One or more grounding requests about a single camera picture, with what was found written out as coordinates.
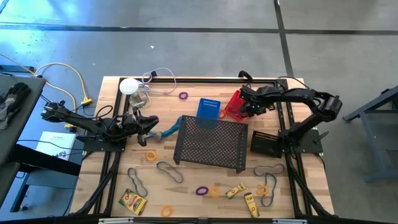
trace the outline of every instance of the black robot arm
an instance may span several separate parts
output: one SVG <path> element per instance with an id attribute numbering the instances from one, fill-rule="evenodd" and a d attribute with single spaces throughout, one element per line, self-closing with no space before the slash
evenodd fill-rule
<path id="1" fill-rule="evenodd" d="M 293 146 L 298 146 L 303 135 L 319 123 L 336 119 L 343 105 L 339 96 L 304 88 L 279 90 L 265 86 L 254 91 L 244 85 L 240 97 L 244 100 L 240 113 L 246 116 L 263 114 L 275 102 L 305 103 L 312 114 L 304 121 L 294 123 L 290 129 L 279 132 L 279 137 Z"/>
<path id="2" fill-rule="evenodd" d="M 91 136 L 79 137 L 79 140 L 82 141 L 118 144 L 127 137 L 136 134 L 138 143 L 141 146 L 146 146 L 144 136 L 159 122 L 157 116 L 142 116 L 136 107 L 132 109 L 133 114 L 126 113 L 103 119 L 86 118 L 66 109 L 64 103 L 64 101 L 46 103 L 41 114 L 42 118 L 54 123 L 66 122 L 89 131 L 92 134 Z"/>

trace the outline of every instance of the yellow extension cord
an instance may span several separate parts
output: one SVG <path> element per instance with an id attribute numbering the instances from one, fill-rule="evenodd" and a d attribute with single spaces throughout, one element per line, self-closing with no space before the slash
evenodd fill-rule
<path id="1" fill-rule="evenodd" d="M 80 73 L 79 73 L 76 69 L 74 69 L 72 66 L 67 65 L 67 64 L 65 64 L 65 63 L 54 62 L 54 63 L 49 63 L 49 64 L 46 64 L 46 65 L 43 65 L 43 66 L 41 66 L 40 68 L 38 68 L 38 69 L 36 70 L 36 72 L 32 72 L 32 71 L 30 71 L 29 69 L 27 69 L 25 66 L 19 64 L 18 62 L 16 62 L 16 61 L 14 61 L 13 59 L 11 59 L 11 58 L 5 56 L 4 54 L 0 54 L 0 55 L 3 56 L 3 57 L 5 57 L 5 58 L 8 59 L 8 60 L 14 62 L 15 64 L 17 64 L 18 66 L 20 66 L 20 67 L 23 68 L 24 70 L 27 70 L 28 72 L 30 72 L 31 74 L 33 74 L 33 77 L 36 77 L 36 76 L 38 75 L 39 70 L 41 70 L 41 69 L 43 69 L 43 68 L 45 68 L 45 67 L 51 66 L 51 65 L 63 65 L 63 66 L 66 66 L 66 67 L 72 69 L 72 70 L 79 76 L 80 83 L 81 83 L 81 88 L 83 89 L 83 94 L 84 94 L 84 96 L 85 96 L 84 99 L 83 99 L 83 101 L 81 102 L 81 105 L 88 105 L 88 104 L 92 103 L 93 100 L 90 99 L 90 98 L 88 98 L 87 95 L 86 95 L 86 90 L 85 90 L 85 85 L 84 85 L 84 82 L 83 82 L 83 78 L 81 77 Z M 45 83 L 46 83 L 47 85 L 51 86 L 52 88 L 56 89 L 56 90 L 60 90 L 60 91 L 63 91 L 64 93 L 68 94 L 68 95 L 70 96 L 70 98 L 72 98 L 73 109 L 74 109 L 74 110 L 76 109 L 75 97 L 73 97 L 72 94 L 70 94 L 68 91 L 64 90 L 63 88 L 57 87 L 57 86 L 55 86 L 55 85 L 52 85 L 51 83 L 49 83 L 49 82 L 47 82 L 47 81 L 46 81 Z"/>

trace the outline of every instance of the gray floor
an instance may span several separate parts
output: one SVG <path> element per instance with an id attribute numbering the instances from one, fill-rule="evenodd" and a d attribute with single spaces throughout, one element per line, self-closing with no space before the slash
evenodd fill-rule
<path id="1" fill-rule="evenodd" d="M 393 0 L 280 0 L 287 29 L 397 30 L 398 2 Z M 10 0 L 0 14 L 3 23 L 37 23 L 115 27 L 277 28 L 271 0 Z M 295 77 L 320 91 L 340 95 L 339 118 L 319 125 L 326 174 L 335 213 L 341 217 L 398 222 L 398 181 L 365 184 L 363 175 L 376 168 L 360 121 L 341 117 L 398 83 L 398 36 L 287 35 Z M 286 75 L 279 34 L 216 34 L 175 32 L 66 32 L 0 30 L 0 52 L 24 65 L 64 62 L 78 69 L 88 94 L 96 99 L 105 75 L 140 75 L 168 67 L 178 76 L 233 76 L 246 70 L 255 77 Z M 0 64 L 10 64 L 0 58 Z M 52 67 L 48 81 L 83 98 L 71 71 Z M 50 100 L 68 96 L 45 87 Z M 61 124 L 40 119 L 38 102 L 22 138 L 38 139 L 42 131 L 65 132 Z M 29 190 L 24 204 L 32 209 L 8 213 L 13 191 L 0 209 L 0 219 L 61 215 L 71 190 L 48 195 Z"/>

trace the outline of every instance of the glove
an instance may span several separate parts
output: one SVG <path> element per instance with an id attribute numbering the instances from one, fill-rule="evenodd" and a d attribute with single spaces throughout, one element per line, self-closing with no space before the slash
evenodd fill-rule
<path id="1" fill-rule="evenodd" d="M 0 97 L 0 129 L 6 129 L 13 117 L 20 111 L 19 106 L 30 93 L 25 83 L 11 86 L 4 97 Z"/>

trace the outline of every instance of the wooden tabletop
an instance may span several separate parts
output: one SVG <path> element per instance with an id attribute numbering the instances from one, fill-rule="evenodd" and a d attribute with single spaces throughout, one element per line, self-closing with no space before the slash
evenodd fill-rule
<path id="1" fill-rule="evenodd" d="M 97 102 L 97 110 L 105 105 L 114 105 L 119 78 L 120 77 L 103 78 Z M 239 83 L 179 83 L 177 89 L 169 95 L 151 94 L 152 105 L 149 108 L 141 109 L 141 113 L 143 116 L 158 116 L 160 122 L 153 130 L 165 131 L 176 122 L 179 116 L 183 114 L 195 116 L 200 98 L 218 100 L 221 102 L 221 108 L 224 108 L 232 97 L 232 94 L 238 90 L 241 85 L 242 84 Z M 288 80 L 288 85 L 289 88 L 303 87 L 295 80 Z M 173 83 L 150 84 L 153 90 L 161 91 L 170 90 L 173 86 Z M 253 88 L 260 86 L 264 86 L 264 84 L 252 84 Z M 188 99 L 185 101 L 178 98 L 178 94 L 182 91 L 186 91 L 189 94 Z M 284 103 L 282 107 L 286 115 L 287 111 Z M 292 107 L 296 121 L 302 121 L 310 115 L 310 110 L 302 103 L 292 103 Z M 122 113 L 122 110 L 123 105 L 120 108 L 119 114 Z M 228 116 L 225 117 L 224 120 L 235 121 Z M 170 217 L 250 218 L 248 206 L 244 201 L 243 195 L 247 192 L 252 192 L 257 206 L 260 206 L 261 196 L 256 194 L 256 186 L 264 184 L 264 177 L 256 177 L 253 174 L 253 169 L 258 165 L 273 166 L 278 163 L 285 165 L 285 159 L 284 157 L 275 159 L 267 156 L 260 156 L 259 154 L 251 153 L 249 150 L 252 132 L 254 130 L 269 134 L 277 134 L 280 126 L 276 110 L 245 119 L 243 122 L 249 125 L 249 136 L 246 170 L 240 174 L 236 174 L 233 169 L 184 161 L 182 161 L 180 165 L 176 165 L 173 161 L 173 153 L 178 133 L 174 133 L 162 142 L 157 142 L 155 139 L 148 140 L 147 147 L 141 147 L 137 143 L 135 136 L 129 138 L 126 150 L 121 156 L 111 215 L 113 217 L 136 216 L 118 203 L 126 188 L 134 190 L 131 179 L 127 176 L 128 168 L 134 167 L 137 169 L 139 178 L 149 192 L 148 196 L 146 196 L 148 203 L 141 215 L 143 217 L 161 217 L 160 209 L 164 205 L 171 205 L 173 206 L 174 212 Z M 289 121 L 287 119 L 285 123 L 287 127 L 289 127 Z M 148 150 L 156 152 L 156 161 L 149 162 L 145 159 L 145 153 Z M 103 157 L 103 152 L 94 152 L 83 161 L 71 212 L 75 212 L 81 208 L 97 187 L 100 179 Z M 308 188 L 313 192 L 314 196 L 324 208 L 328 212 L 333 213 L 328 183 L 321 160 L 313 154 L 302 154 L 302 160 Z M 157 170 L 156 163 L 160 161 L 166 161 L 176 167 L 183 175 L 183 183 L 177 184 L 166 173 Z M 272 172 L 276 170 L 268 169 L 266 171 Z M 261 218 L 294 217 L 287 171 L 285 170 L 283 173 L 276 176 L 277 185 L 274 192 L 274 202 L 270 207 L 259 208 L 260 216 Z M 225 194 L 222 194 L 219 198 L 211 198 L 209 195 L 195 195 L 195 190 L 202 185 L 207 187 L 217 186 L 222 192 L 227 192 L 240 182 L 248 189 L 238 193 L 232 199 L 228 199 Z M 269 178 L 268 186 L 272 187 L 273 185 L 274 181 Z M 108 187 L 109 184 L 104 190 L 101 211 L 103 211 L 106 204 Z M 304 212 L 302 193 L 298 186 L 297 189 L 300 208 Z M 270 198 L 271 195 L 268 194 L 265 199 L 266 203 L 268 203 Z"/>

